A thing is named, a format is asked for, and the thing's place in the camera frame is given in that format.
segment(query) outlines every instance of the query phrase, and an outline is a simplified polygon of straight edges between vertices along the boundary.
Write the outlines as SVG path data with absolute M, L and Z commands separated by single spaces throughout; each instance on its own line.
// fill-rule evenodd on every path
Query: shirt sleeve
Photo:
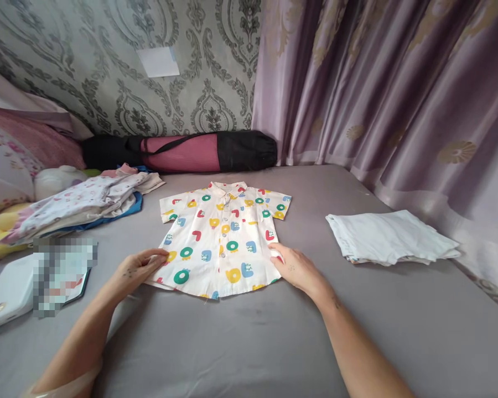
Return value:
M 279 192 L 259 189 L 256 202 L 263 201 L 274 218 L 284 219 L 291 204 L 292 197 Z
M 191 199 L 188 192 L 161 199 L 159 202 L 162 222 L 166 223 L 170 220 L 177 219 L 190 201 Z

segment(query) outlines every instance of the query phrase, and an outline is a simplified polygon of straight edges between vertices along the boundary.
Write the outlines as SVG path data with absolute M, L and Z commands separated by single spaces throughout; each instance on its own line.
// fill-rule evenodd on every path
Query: human hand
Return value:
M 280 243 L 271 243 L 268 247 L 278 251 L 284 259 L 282 263 L 278 257 L 271 257 L 271 261 L 281 276 L 296 288 L 304 291 L 312 300 L 318 296 L 333 297 L 335 295 L 325 277 L 303 253 Z
M 102 288 L 101 296 L 118 304 L 157 271 L 168 255 L 164 249 L 148 249 L 127 256 Z

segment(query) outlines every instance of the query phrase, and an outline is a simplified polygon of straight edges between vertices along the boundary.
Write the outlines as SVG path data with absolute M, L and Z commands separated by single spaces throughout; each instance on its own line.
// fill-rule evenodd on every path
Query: black bag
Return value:
M 82 147 L 87 167 L 100 170 L 127 163 L 164 172 L 230 172 L 262 170 L 277 162 L 277 143 L 257 130 L 180 138 L 102 135 L 83 141 Z

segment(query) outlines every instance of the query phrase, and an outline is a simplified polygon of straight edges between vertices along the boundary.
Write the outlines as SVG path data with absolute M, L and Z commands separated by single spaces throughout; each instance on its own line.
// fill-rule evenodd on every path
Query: curtain fold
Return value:
M 498 0 L 267 2 L 252 128 L 461 242 L 498 288 Z

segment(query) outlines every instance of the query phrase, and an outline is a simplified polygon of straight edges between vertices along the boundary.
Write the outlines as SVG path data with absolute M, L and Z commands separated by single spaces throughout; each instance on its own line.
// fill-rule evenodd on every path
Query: mattress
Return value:
M 161 243 L 170 224 L 160 220 L 160 198 L 210 181 L 245 181 L 293 197 L 286 219 L 275 221 L 279 240 L 314 261 L 417 396 L 498 398 L 498 305 L 447 260 L 348 263 L 325 216 L 390 209 L 345 169 L 163 179 L 140 213 L 81 235 L 99 242 L 82 299 L 55 318 L 28 314 L 0 328 L 0 397 L 17 396 L 37 379 L 126 255 Z M 348 397 L 319 312 L 284 280 L 219 302 L 148 285 L 136 297 L 138 306 L 107 343 L 93 396 Z

